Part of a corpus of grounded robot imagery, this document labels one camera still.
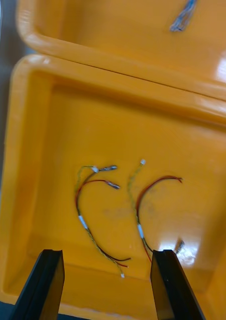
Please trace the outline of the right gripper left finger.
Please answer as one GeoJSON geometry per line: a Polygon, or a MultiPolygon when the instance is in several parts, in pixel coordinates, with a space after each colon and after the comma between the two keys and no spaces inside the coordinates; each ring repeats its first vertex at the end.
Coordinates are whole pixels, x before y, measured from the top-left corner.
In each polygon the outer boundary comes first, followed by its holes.
{"type": "Polygon", "coordinates": [[[11,313],[11,320],[56,320],[65,269],[61,250],[43,250],[11,313]]]}

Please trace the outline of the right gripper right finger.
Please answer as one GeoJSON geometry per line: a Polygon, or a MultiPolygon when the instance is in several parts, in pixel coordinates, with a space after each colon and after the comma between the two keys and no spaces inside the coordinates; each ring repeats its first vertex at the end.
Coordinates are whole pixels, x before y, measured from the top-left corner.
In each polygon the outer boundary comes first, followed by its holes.
{"type": "Polygon", "coordinates": [[[159,320],[205,319],[174,251],[153,251],[150,280],[159,320]]]}

